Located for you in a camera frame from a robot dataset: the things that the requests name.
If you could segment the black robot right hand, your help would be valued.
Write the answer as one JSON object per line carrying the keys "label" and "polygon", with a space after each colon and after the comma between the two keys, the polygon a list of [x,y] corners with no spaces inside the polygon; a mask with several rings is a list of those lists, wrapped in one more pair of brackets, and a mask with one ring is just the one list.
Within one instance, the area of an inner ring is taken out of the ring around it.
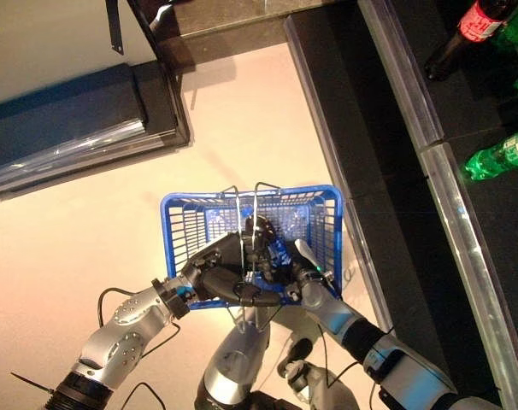
{"label": "black robot right hand", "polygon": [[298,252],[294,241],[279,236],[264,216],[245,220],[244,253],[249,272],[259,272],[270,284],[289,285],[294,281]]}

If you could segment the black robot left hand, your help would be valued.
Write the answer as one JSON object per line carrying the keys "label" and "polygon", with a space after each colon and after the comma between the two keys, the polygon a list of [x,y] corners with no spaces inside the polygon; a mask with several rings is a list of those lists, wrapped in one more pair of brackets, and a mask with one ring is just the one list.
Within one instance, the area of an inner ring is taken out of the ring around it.
{"label": "black robot left hand", "polygon": [[250,234],[227,233],[194,254],[181,270],[196,298],[206,302],[219,298],[245,307],[274,307],[279,293],[244,279],[252,267],[270,262],[268,251]]}

